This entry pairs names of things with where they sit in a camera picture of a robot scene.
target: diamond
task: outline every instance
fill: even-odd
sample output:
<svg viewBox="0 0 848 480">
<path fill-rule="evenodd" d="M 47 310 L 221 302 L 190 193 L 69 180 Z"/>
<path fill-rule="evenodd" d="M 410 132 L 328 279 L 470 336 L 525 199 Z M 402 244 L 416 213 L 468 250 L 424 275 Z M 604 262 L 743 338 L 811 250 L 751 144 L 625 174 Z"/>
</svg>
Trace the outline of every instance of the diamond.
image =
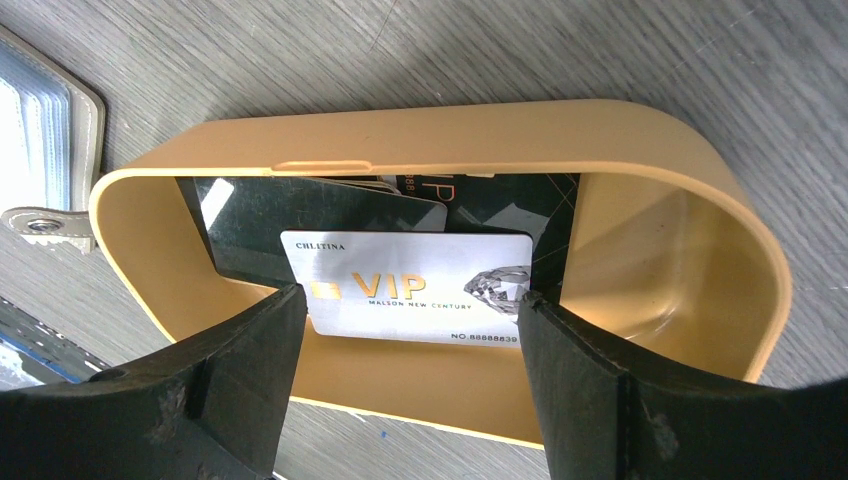
<svg viewBox="0 0 848 480">
<path fill-rule="evenodd" d="M 478 273 L 465 284 L 465 293 L 503 315 L 518 315 L 518 306 L 530 290 L 530 267 L 501 267 Z"/>
</svg>

